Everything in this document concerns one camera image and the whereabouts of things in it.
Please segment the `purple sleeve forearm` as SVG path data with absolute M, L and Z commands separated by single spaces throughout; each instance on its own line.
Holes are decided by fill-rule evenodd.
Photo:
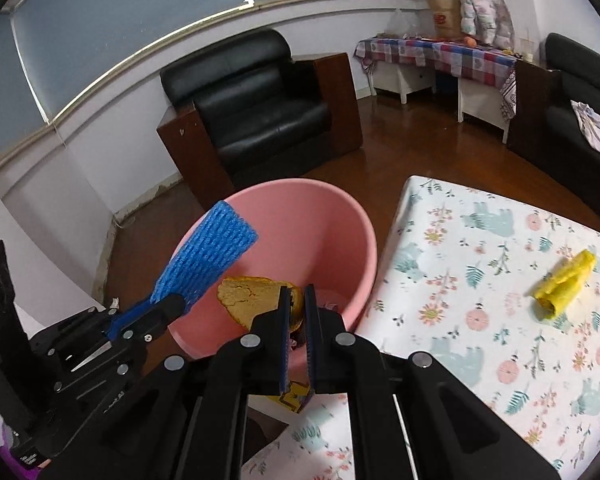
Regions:
M 18 479 L 37 479 L 46 457 L 30 434 L 26 430 L 15 430 L 7 422 L 2 422 L 2 438 L 0 455 L 12 473 Z

